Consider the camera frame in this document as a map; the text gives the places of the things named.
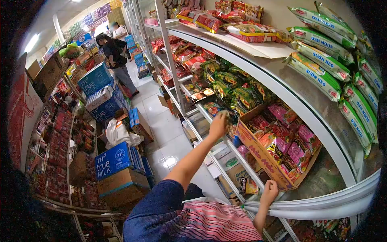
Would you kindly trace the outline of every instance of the white pillar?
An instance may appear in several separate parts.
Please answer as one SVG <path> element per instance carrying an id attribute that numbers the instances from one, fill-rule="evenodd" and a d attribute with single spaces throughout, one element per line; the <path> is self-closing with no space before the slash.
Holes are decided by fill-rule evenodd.
<path id="1" fill-rule="evenodd" d="M 62 30 L 60 29 L 59 21 L 58 21 L 58 15 L 54 14 L 52 15 L 52 20 L 54 21 L 55 30 L 57 32 L 57 35 L 59 37 L 59 41 L 61 44 L 66 42 L 65 37 L 63 37 Z"/>

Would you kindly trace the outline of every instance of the ceiling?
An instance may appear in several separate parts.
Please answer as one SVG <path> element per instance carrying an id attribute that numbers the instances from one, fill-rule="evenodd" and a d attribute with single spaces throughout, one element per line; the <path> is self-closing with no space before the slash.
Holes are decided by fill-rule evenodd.
<path id="1" fill-rule="evenodd" d="M 56 34 L 52 19 L 52 16 L 55 13 L 58 15 L 59 25 L 64 26 L 72 18 L 98 1 L 99 0 L 81 0 L 80 2 L 72 2 L 71 0 L 47 0 L 45 5 L 41 8 L 35 22 L 27 32 L 22 45 L 22 50 L 24 50 L 30 38 L 35 34 L 39 34 L 39 40 L 28 55 L 32 55 L 37 50 L 43 48 L 50 41 Z"/>

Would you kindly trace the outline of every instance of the white plastic bag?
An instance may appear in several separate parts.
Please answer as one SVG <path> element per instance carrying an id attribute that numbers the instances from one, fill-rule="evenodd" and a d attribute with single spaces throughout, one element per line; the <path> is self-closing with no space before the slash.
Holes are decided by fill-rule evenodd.
<path id="1" fill-rule="evenodd" d="M 124 141 L 130 146 L 139 145 L 144 141 L 143 136 L 128 133 L 122 121 L 117 122 L 115 118 L 110 120 L 108 127 L 106 128 L 106 138 L 108 139 L 106 149 L 110 149 Z"/>

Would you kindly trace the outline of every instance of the white tile floor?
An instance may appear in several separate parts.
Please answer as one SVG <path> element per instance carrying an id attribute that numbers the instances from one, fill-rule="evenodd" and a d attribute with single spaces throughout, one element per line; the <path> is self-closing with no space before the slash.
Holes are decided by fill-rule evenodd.
<path id="1" fill-rule="evenodd" d="M 183 132 L 180 120 L 172 115 L 168 108 L 161 105 L 158 98 L 159 95 L 161 96 L 159 85 L 152 77 L 139 80 L 134 61 L 128 62 L 127 67 L 134 85 L 140 91 L 140 94 L 133 98 L 132 106 L 138 108 L 147 120 L 155 138 L 147 149 L 148 161 L 153 170 L 155 182 L 158 183 L 180 159 L 192 150 L 192 146 Z M 191 182 L 198 185 L 205 196 L 228 201 L 204 164 Z"/>

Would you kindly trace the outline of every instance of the fluorescent light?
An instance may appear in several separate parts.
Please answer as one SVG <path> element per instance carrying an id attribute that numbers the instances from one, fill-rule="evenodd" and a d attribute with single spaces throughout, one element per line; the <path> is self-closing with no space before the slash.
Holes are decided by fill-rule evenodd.
<path id="1" fill-rule="evenodd" d="M 30 52 L 32 50 L 32 48 L 34 48 L 34 46 L 37 43 L 38 39 L 39 39 L 39 35 L 38 34 L 35 34 L 34 36 L 32 36 L 32 38 L 28 42 L 27 47 L 26 47 L 26 49 L 24 51 L 25 52 Z"/>

